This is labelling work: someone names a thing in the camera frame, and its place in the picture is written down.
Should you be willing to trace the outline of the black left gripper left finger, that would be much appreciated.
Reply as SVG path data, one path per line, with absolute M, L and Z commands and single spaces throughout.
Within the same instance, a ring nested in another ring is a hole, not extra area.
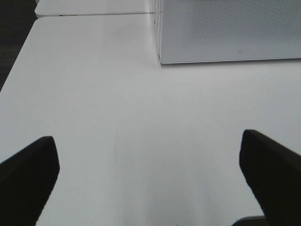
M 0 224 L 36 225 L 60 171 L 53 137 L 41 137 L 0 164 Z

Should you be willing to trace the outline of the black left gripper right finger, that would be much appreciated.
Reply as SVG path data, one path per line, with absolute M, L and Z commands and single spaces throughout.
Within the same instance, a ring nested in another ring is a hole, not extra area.
M 269 225 L 301 224 L 299 154 L 254 129 L 246 129 L 239 166 Z

